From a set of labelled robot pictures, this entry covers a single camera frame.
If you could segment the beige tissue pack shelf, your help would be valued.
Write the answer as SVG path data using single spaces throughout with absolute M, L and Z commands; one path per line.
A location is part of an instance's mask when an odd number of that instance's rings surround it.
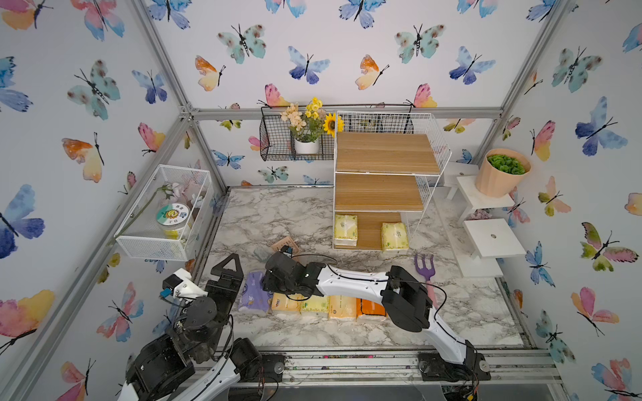
M 346 296 L 329 297 L 329 319 L 350 320 L 357 319 L 357 299 Z
M 277 319 L 293 322 L 301 318 L 300 302 L 294 296 L 275 293 L 272 298 L 271 312 Z

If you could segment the purple tissue pack bottom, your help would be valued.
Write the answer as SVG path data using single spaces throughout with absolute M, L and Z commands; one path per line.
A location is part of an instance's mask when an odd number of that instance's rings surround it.
M 238 311 L 240 313 L 257 314 L 260 316 L 269 314 L 273 294 L 272 292 L 263 290 L 264 277 L 265 274 L 260 271 L 249 272 L 249 274 L 247 274 L 238 304 Z

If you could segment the yellow green tissue pack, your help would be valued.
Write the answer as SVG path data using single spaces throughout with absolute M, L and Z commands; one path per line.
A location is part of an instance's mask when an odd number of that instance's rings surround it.
M 328 317 L 329 298 L 312 296 L 301 302 L 299 311 L 302 314 Z

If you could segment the beige tissue pack top shelf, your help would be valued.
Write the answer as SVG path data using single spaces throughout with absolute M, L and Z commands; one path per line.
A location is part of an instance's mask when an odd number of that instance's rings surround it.
M 346 296 L 329 297 L 329 319 L 350 320 L 357 319 L 357 299 Z

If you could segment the orange tissue pack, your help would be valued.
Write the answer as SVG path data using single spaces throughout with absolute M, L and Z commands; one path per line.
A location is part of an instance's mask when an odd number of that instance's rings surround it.
M 357 319 L 360 321 L 383 322 L 387 319 L 386 310 L 381 304 L 364 299 L 358 299 L 356 306 Z

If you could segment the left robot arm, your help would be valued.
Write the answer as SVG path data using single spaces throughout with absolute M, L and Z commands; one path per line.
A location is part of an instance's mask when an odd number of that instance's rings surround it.
M 185 389 L 181 400 L 212 400 L 243 380 L 264 372 L 262 355 L 249 339 L 234 334 L 232 305 L 244 273 L 239 255 L 230 254 L 212 270 L 214 279 L 200 288 L 181 268 L 162 282 L 162 297 L 180 310 L 157 339 L 129 362 L 120 400 L 167 400 L 209 360 L 214 366 Z

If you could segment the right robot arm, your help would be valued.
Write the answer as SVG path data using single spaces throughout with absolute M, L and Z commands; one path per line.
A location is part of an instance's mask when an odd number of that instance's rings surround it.
M 488 381 L 490 369 L 483 354 L 457 335 L 438 313 L 426 285 L 406 269 L 391 267 L 388 272 L 351 272 L 327 263 L 306 265 L 283 252 L 267 259 L 263 290 L 311 297 L 346 296 L 381 305 L 396 327 L 425 335 L 436 351 L 436 377 L 458 382 Z

